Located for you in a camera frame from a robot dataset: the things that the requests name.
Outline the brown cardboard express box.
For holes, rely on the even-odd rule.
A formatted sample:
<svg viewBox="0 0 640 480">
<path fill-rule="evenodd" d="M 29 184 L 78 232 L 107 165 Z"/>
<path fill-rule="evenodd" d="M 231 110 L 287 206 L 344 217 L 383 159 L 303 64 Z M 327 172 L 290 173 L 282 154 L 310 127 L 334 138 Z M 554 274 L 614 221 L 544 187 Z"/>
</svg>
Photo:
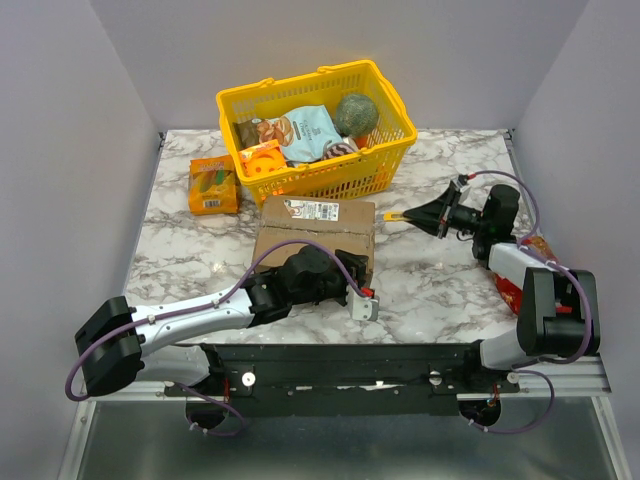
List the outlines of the brown cardboard express box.
<svg viewBox="0 0 640 480">
<path fill-rule="evenodd" d="M 360 200 L 270 196 L 263 204 L 253 260 L 286 240 L 311 240 L 328 249 L 368 257 L 366 285 L 374 272 L 375 204 Z"/>
</svg>

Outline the yellow utility knife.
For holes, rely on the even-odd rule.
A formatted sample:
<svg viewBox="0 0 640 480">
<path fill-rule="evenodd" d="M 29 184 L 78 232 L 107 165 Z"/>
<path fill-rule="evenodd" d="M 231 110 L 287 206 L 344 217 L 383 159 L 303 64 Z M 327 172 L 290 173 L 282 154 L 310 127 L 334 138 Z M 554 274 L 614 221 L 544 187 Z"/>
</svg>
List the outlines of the yellow utility knife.
<svg viewBox="0 0 640 480">
<path fill-rule="evenodd" d="M 385 222 L 400 222 L 405 221 L 406 218 L 401 212 L 387 212 L 383 215 Z"/>
</svg>

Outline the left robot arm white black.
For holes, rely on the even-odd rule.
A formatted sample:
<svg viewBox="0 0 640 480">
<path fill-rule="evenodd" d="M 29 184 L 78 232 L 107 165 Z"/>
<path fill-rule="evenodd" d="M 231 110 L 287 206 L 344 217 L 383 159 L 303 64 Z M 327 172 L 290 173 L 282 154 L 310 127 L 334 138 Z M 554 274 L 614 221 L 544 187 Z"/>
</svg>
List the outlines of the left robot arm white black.
<svg viewBox="0 0 640 480">
<path fill-rule="evenodd" d="M 175 303 L 133 307 L 106 300 L 76 332 L 79 354 L 66 383 L 73 401 L 113 394 L 136 380 L 169 381 L 214 393 L 220 368 L 181 343 L 209 333 L 249 329 L 287 317 L 296 305 L 334 300 L 354 320 L 374 320 L 379 301 L 367 288 L 368 258 L 309 240 L 281 266 L 254 266 L 225 290 Z"/>
</svg>

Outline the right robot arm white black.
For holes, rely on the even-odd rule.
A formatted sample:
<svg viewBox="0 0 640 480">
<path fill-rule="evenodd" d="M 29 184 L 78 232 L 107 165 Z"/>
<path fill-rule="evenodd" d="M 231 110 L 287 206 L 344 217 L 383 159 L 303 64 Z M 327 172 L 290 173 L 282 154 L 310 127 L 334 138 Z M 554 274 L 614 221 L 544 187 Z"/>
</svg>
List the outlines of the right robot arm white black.
<svg viewBox="0 0 640 480">
<path fill-rule="evenodd" d="M 537 361 L 571 363 L 596 354 L 600 328 L 594 275 L 543 259 L 516 241 L 517 189 L 493 186 L 480 210 L 462 204 L 463 191 L 462 179 L 452 181 L 435 200 L 402 213 L 405 222 L 439 239 L 451 229 L 469 235 L 479 264 L 520 294 L 516 327 L 480 343 L 480 357 L 460 367 L 462 384 L 480 392 L 494 383 L 496 370 Z"/>
</svg>

